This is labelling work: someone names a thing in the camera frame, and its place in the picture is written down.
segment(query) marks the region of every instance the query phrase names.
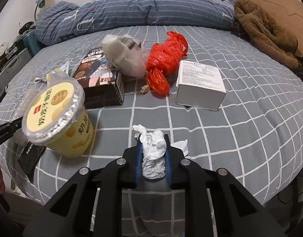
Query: sticker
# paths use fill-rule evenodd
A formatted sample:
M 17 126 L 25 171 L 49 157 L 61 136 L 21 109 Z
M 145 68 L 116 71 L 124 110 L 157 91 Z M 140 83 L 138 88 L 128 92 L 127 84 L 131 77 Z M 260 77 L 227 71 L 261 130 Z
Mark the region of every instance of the sticker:
M 51 101 L 51 105 L 57 105 L 61 103 L 67 96 L 68 91 L 67 90 L 61 90 L 58 93 L 56 93 Z
M 39 112 L 41 107 L 42 107 L 42 104 L 38 105 L 38 106 L 35 108 L 35 110 L 34 110 L 34 113 L 33 113 L 33 114 L 35 114 L 35 113 Z
M 80 71 L 78 72 L 76 75 L 75 75 L 75 79 L 79 78 L 79 77 L 82 77 L 83 75 L 85 74 L 85 71 Z

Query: metal bolt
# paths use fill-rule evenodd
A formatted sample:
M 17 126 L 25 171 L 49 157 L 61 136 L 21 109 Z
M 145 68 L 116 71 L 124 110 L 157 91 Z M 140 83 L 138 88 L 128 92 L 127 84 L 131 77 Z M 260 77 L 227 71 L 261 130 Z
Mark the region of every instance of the metal bolt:
M 188 165 L 191 164 L 191 162 L 188 159 L 183 159 L 183 160 L 181 160 L 181 164 L 184 165 L 184 166 L 188 166 Z
M 227 175 L 227 170 L 224 169 L 224 168 L 220 168 L 217 172 L 218 172 L 220 175 L 222 175 L 222 176 Z
M 126 159 L 124 159 L 124 158 L 119 158 L 116 161 L 116 164 L 118 164 L 118 165 L 124 165 L 125 163 L 126 163 Z
M 89 169 L 87 167 L 82 167 L 81 169 L 79 169 L 79 174 L 81 175 L 86 175 L 88 174 Z

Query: yellow cup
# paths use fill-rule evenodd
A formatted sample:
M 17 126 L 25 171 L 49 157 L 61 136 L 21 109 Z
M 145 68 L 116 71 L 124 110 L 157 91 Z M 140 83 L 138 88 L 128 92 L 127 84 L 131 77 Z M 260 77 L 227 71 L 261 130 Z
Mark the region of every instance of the yellow cup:
M 93 126 L 83 102 L 85 93 L 74 79 L 42 91 L 26 109 L 23 133 L 68 158 L 81 156 L 93 141 Z

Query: gray plaid bedsheet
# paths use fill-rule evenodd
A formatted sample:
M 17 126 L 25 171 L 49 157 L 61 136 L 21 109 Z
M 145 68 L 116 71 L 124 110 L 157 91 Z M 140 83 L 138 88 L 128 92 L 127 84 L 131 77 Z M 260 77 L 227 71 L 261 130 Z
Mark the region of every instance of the gray plaid bedsheet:
M 0 124 L 10 120 L 36 76 L 70 61 L 72 73 L 88 50 L 108 34 L 130 34 L 150 49 L 166 32 L 184 35 L 188 59 L 220 69 L 227 90 L 218 111 L 175 103 L 175 75 L 167 96 L 141 95 L 143 79 L 126 82 L 124 105 L 89 110 L 96 137 L 89 153 L 67 159 L 46 150 L 31 184 L 12 141 L 0 146 L 0 163 L 20 189 L 45 204 L 81 167 L 104 167 L 134 146 L 133 124 L 161 129 L 171 142 L 188 139 L 188 158 L 202 167 L 227 168 L 255 198 L 265 203 L 286 187 L 303 166 L 303 83 L 289 69 L 227 31 L 189 26 L 137 26 L 80 36 L 39 52 L 11 81 L 0 104 Z M 165 179 L 144 179 L 137 190 L 124 190 L 122 231 L 127 236 L 172 236 L 184 230 L 184 192 L 171 191 Z

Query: crumpled tissue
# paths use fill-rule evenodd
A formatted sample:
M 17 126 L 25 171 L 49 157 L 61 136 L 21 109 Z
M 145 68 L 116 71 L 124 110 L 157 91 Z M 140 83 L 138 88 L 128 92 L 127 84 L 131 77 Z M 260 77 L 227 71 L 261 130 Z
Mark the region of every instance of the crumpled tissue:
M 187 156 L 189 154 L 188 140 L 176 141 L 176 142 L 172 143 L 171 146 L 182 150 L 184 156 Z
M 158 179 L 165 176 L 165 152 L 166 141 L 164 133 L 160 130 L 155 130 L 152 133 L 147 133 L 146 128 L 142 125 L 133 125 L 135 137 L 140 136 L 140 141 L 143 145 L 143 163 L 142 175 L 148 179 Z M 188 154 L 187 140 L 178 141 L 171 146 L 179 148 L 186 156 Z

